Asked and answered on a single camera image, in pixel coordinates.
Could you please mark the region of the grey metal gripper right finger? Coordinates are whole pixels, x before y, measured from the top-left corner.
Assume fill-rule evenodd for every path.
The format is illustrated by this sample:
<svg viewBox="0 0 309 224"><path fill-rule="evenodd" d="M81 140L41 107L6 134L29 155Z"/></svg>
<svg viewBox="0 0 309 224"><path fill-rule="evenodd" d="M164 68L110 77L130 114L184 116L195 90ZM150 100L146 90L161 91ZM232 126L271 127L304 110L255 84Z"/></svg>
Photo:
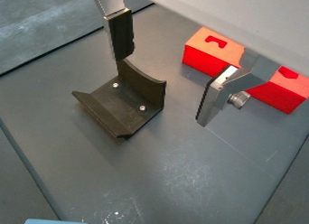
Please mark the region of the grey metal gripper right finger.
<svg viewBox="0 0 309 224"><path fill-rule="evenodd" d="M201 126L207 126L227 104L241 108L249 99L247 89L266 84L280 64L257 52L247 49L241 56L241 67L229 65L209 81L196 120Z"/></svg>

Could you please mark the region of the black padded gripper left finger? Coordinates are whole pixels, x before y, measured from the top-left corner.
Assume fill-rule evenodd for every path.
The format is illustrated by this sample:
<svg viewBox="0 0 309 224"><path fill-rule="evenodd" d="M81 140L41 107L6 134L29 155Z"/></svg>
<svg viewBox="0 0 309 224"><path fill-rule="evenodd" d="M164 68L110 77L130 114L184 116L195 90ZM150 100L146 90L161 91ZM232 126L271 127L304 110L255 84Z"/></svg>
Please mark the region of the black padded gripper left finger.
<svg viewBox="0 0 309 224"><path fill-rule="evenodd" d="M114 57L117 61L126 59L134 52L134 32L132 10L124 0L94 0L105 19Z"/></svg>

